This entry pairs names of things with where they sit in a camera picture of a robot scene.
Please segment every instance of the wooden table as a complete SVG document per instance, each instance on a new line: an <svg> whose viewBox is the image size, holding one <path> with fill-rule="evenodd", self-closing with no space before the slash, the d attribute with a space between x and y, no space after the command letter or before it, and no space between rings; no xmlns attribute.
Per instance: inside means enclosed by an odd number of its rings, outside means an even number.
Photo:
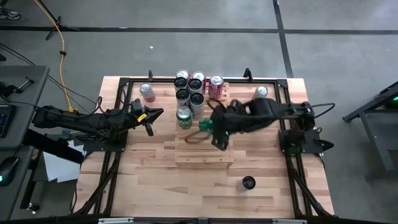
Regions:
<svg viewBox="0 0 398 224"><path fill-rule="evenodd" d="M103 97L103 108L113 108L119 78L104 77L99 93ZM288 83L292 102L308 100L303 79L291 78ZM139 83L134 84L132 99L141 98L138 86ZM279 122L255 133L233 135L234 162L229 169L179 169L174 154L175 90L172 83L155 83L152 86L156 100L145 105L161 107L165 111L153 125L154 137L147 136L144 127L129 131L119 166L112 216L294 217L286 163L277 140ZM248 101L257 86L230 83L229 97ZM269 88L268 97L275 98L273 87ZM77 185L76 210L97 187L103 157L103 152L94 152L83 163ZM333 213L321 161L313 155L302 157L309 189L326 211ZM239 187L246 175L256 179L255 189L243 191ZM300 208L305 212L301 190L297 188ZM103 207L107 193L108 189L104 193Z"/></svg>

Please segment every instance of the can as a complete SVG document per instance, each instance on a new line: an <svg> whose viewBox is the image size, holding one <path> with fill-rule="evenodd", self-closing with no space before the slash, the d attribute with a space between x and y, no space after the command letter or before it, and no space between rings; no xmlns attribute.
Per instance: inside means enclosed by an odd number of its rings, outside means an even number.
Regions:
<svg viewBox="0 0 398 224"><path fill-rule="evenodd" d="M194 93L201 93L202 92L202 82L197 78L192 78L189 80L188 89L189 93L192 95Z"/></svg>
<svg viewBox="0 0 398 224"><path fill-rule="evenodd" d="M181 129L190 129L192 127L192 114L187 106L182 106L177 110L178 125Z"/></svg>
<svg viewBox="0 0 398 224"><path fill-rule="evenodd" d="M256 88L253 97L251 98L256 99L256 98L266 98L268 95L268 88L265 86L259 86Z"/></svg>
<svg viewBox="0 0 398 224"><path fill-rule="evenodd" d="M221 75L213 75L209 82L209 98L218 100L223 92L224 79Z"/></svg>
<svg viewBox="0 0 398 224"><path fill-rule="evenodd" d="M185 78L188 81L191 79L191 75L189 74L188 70L185 70L185 69L179 70L175 77L177 77L177 78L178 77L183 77L183 78Z"/></svg>
<svg viewBox="0 0 398 224"><path fill-rule="evenodd" d="M189 99L189 92L188 90L181 89L177 91L175 97L177 98L177 107L187 106L190 107L190 99Z"/></svg>
<svg viewBox="0 0 398 224"><path fill-rule="evenodd" d="M149 83L141 84L139 91L146 102L151 103L155 101L155 93Z"/></svg>
<svg viewBox="0 0 398 224"><path fill-rule="evenodd" d="M174 88L175 91L179 91L180 89L188 89L187 79L184 77L178 77L174 80Z"/></svg>
<svg viewBox="0 0 398 224"><path fill-rule="evenodd" d="M192 118L198 119L205 113L205 97L201 93L191 95Z"/></svg>
<svg viewBox="0 0 398 224"><path fill-rule="evenodd" d="M197 78L201 81L201 87L202 87L202 94L205 94L206 92L206 76L203 72L198 71L198 72L194 72L192 75L192 78Z"/></svg>

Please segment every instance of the gray floor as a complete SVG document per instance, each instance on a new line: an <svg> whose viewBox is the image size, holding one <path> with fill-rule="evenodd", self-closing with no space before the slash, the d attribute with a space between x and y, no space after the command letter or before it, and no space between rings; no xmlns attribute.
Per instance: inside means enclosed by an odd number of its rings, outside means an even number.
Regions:
<svg viewBox="0 0 398 224"><path fill-rule="evenodd" d="M271 0L46 3L74 26L276 28ZM398 29L398 2L394 0L280 0L279 4L286 29ZM32 1L10 1L9 7L24 13L14 24L50 25ZM0 42L37 65L48 65L50 74L58 79L60 38L56 35L45 41L46 35L0 31ZM187 68L237 77L249 67L255 77L286 77L277 34L65 32L64 37L68 52L65 82L91 99L98 96L103 76L145 75L148 69L155 75L172 76ZM336 103L334 110L317 119L317 125L323 127L322 138L335 143L335 148L325 153L335 213L343 218L397 222L398 180L365 181L364 174L379 168L377 155L362 124L346 124L341 117L397 80L398 35L287 35L286 39L294 77L305 79L310 102ZM12 57L0 63L22 64ZM74 98L86 109L93 109L90 102ZM62 92L49 82L40 104L66 109ZM73 182L44 184L35 194L42 210L34 216L18 211L13 217L64 215L73 188Z"/></svg>

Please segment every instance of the can lid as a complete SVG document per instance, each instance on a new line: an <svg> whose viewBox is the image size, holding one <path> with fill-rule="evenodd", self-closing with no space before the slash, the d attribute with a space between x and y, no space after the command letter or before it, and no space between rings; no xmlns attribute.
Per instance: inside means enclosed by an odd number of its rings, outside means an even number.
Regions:
<svg viewBox="0 0 398 224"><path fill-rule="evenodd" d="M267 95L268 94L268 89L265 86L260 86L259 88L257 88L257 92L260 95Z"/></svg>
<svg viewBox="0 0 398 224"><path fill-rule="evenodd" d="M188 92L188 90L181 89L181 90L177 91L177 93L175 94L175 96L176 96L177 99L179 99L179 100L186 100L186 99L189 98L189 92Z"/></svg>
<svg viewBox="0 0 398 224"><path fill-rule="evenodd" d="M223 82L223 77L221 75L213 75L211 78L211 84L213 85L220 85Z"/></svg>
<svg viewBox="0 0 398 224"><path fill-rule="evenodd" d="M189 118L191 116L191 109L187 106L182 106L177 110L177 116L181 119Z"/></svg>
<svg viewBox="0 0 398 224"><path fill-rule="evenodd" d="M201 87L201 81L197 78L191 79L189 81L189 87L193 90L198 90Z"/></svg>
<svg viewBox="0 0 398 224"><path fill-rule="evenodd" d="M200 81L203 81L205 79L205 74L203 74L203 72L195 72L193 73L192 78L197 78Z"/></svg>
<svg viewBox="0 0 398 224"><path fill-rule="evenodd" d="M188 78L188 76L189 76L189 72L185 69L181 69L177 72L177 77Z"/></svg>
<svg viewBox="0 0 398 224"><path fill-rule="evenodd" d="M178 77L174 80L174 86L183 88L187 85L187 80L184 77Z"/></svg>
<svg viewBox="0 0 398 224"><path fill-rule="evenodd" d="M194 94L191 96L191 102L192 102L194 105L200 105L200 104L203 103L204 100L205 100L205 98L203 97L203 95L202 95L201 93L194 93Z"/></svg>
<svg viewBox="0 0 398 224"><path fill-rule="evenodd" d="M139 87L139 91L141 91L141 92L146 92L146 91L149 91L149 90L150 90L150 84L149 83L143 83Z"/></svg>

